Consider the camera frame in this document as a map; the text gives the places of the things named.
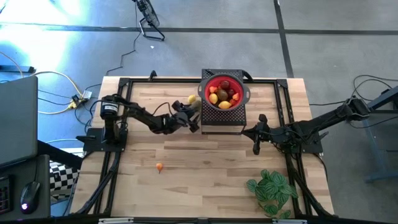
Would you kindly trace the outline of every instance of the computer monitor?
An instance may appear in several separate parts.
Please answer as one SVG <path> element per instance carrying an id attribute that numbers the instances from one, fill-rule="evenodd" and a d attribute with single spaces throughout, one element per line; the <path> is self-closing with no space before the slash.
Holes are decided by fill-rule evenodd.
<path id="1" fill-rule="evenodd" d="M 37 155 L 37 77 L 0 83 L 0 167 Z"/>

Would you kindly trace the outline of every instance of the potted plant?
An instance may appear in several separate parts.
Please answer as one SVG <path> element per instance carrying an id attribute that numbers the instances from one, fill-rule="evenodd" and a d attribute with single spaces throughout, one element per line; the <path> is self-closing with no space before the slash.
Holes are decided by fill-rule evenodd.
<path id="1" fill-rule="evenodd" d="M 256 194 L 258 205 L 265 211 L 266 216 L 270 218 L 286 219 L 290 216 L 290 210 L 283 210 L 282 207 L 288 201 L 289 197 L 297 198 L 297 191 L 293 185 L 289 185 L 286 178 L 273 171 L 261 171 L 262 180 L 248 180 L 246 185 L 248 189 Z"/>

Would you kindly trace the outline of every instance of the desk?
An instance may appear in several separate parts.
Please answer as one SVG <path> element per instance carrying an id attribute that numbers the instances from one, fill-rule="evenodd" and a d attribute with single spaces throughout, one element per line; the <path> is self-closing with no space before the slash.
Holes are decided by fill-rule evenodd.
<path id="1" fill-rule="evenodd" d="M 116 93 L 119 78 L 104 77 L 99 97 Z M 288 84 L 295 120 L 311 119 L 303 79 L 288 79 Z M 135 83 L 131 101 L 152 112 L 165 101 L 186 103 L 189 95 L 197 95 L 197 86 L 197 83 Z M 247 127 L 258 122 L 260 113 L 268 117 L 271 127 L 279 126 L 273 86 L 247 86 L 251 90 L 251 99 L 246 104 Z M 167 106 L 157 112 L 162 113 L 168 113 Z M 284 155 L 268 142 L 261 144 L 261 153 L 255 156 L 253 142 L 246 136 L 202 135 L 200 131 L 192 134 L 188 128 L 164 136 L 151 133 L 135 119 L 129 118 L 128 123 L 129 136 L 119 166 L 113 217 L 265 218 L 254 194 L 246 188 L 246 181 L 260 180 L 262 169 L 287 176 Z M 100 104 L 96 105 L 93 126 L 104 126 Z M 103 157 L 103 152 L 94 152 L 83 161 L 72 212 L 81 208 L 97 187 Z M 164 164 L 161 174 L 155 168 L 158 162 Z M 308 188 L 333 213 L 322 164 L 311 154 L 303 155 L 303 164 Z M 107 192 L 105 188 L 102 209 Z M 302 198 L 299 202 L 304 212 Z M 284 209 L 292 209 L 291 199 Z"/>

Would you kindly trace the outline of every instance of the lemon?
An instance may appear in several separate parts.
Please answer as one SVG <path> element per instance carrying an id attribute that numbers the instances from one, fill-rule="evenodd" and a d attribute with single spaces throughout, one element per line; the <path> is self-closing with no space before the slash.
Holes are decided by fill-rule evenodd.
<path id="1" fill-rule="evenodd" d="M 229 103 L 228 101 L 222 101 L 221 103 L 219 103 L 218 107 L 221 109 L 228 109 L 232 106 L 231 103 Z"/>
<path id="2" fill-rule="evenodd" d="M 210 96 L 209 96 L 209 101 L 210 101 L 210 103 L 216 104 L 217 101 L 218 101 L 217 94 L 216 94 L 216 93 L 210 94 Z"/>
<path id="3" fill-rule="evenodd" d="M 195 102 L 195 100 L 197 100 L 197 98 L 195 97 L 195 95 L 190 95 L 190 96 L 188 96 L 188 103 L 193 103 L 193 102 Z"/>

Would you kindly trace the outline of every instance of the yellow cable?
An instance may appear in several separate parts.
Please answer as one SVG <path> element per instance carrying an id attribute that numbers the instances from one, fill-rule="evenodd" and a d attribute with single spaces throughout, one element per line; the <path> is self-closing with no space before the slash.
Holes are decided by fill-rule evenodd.
<path id="1" fill-rule="evenodd" d="M 14 65 L 18 68 L 19 73 L 21 74 L 21 77 L 24 77 L 24 74 L 21 70 L 21 68 L 19 67 L 19 65 L 17 64 L 17 62 L 15 62 L 12 58 L 8 57 L 5 53 L 0 52 L 0 54 L 4 55 L 6 58 L 8 58 L 10 61 L 12 61 L 14 63 Z"/>

